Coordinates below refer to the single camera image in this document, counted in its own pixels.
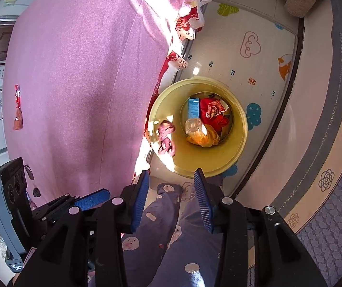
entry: metal screw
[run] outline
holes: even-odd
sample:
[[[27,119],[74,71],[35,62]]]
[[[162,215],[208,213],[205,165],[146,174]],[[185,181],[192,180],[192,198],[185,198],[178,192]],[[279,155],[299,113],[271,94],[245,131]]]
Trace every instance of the metal screw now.
[[[273,215],[276,212],[275,208],[272,206],[267,206],[264,210],[268,215]]]
[[[226,204],[226,205],[231,205],[232,203],[233,203],[233,199],[231,199],[230,197],[223,197],[222,199],[221,199],[221,201],[224,203],[224,204]]]
[[[120,205],[123,203],[123,199],[121,197],[114,197],[111,203],[114,205]]]
[[[73,206],[73,207],[71,207],[69,209],[69,214],[70,215],[75,215],[75,214],[77,214],[79,212],[79,210],[80,210],[79,207]]]

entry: yellow trash can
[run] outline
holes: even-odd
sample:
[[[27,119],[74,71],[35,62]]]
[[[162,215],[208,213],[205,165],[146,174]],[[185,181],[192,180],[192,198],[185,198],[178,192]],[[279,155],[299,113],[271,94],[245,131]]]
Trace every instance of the yellow trash can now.
[[[184,132],[185,116],[181,114],[186,100],[199,93],[214,93],[229,105],[233,125],[229,134],[218,145],[202,148],[186,140]],[[159,139],[156,130],[163,120],[175,125],[170,136],[176,147],[176,154],[159,155]],[[148,132],[152,148],[163,164],[172,172],[193,178],[196,169],[201,168],[206,177],[221,174],[230,168],[240,157],[248,135],[246,115],[241,104],[223,83],[201,76],[186,79],[166,88],[155,101],[148,120]]]

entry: pink bed sheet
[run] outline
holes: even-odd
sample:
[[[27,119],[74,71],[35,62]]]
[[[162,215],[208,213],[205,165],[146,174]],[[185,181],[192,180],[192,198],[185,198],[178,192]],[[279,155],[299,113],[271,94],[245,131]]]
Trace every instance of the pink bed sheet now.
[[[184,0],[36,0],[11,36],[4,128],[37,206],[131,183],[147,107]],[[13,131],[14,85],[23,129]]]

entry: person's leg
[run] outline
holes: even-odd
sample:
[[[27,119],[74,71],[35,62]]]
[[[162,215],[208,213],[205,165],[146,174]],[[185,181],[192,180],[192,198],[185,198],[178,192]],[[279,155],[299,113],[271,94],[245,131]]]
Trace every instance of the person's leg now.
[[[214,286],[222,238],[208,232],[197,197],[191,199],[149,287]]]
[[[158,185],[158,197],[143,212],[137,231],[123,236],[129,287],[147,287],[154,278],[176,227],[182,192],[176,184]]]

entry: blue box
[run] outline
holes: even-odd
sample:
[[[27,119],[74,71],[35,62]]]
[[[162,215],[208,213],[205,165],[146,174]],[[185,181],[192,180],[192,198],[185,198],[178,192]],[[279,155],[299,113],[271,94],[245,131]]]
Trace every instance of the blue box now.
[[[199,117],[199,98],[188,98],[188,119]]]

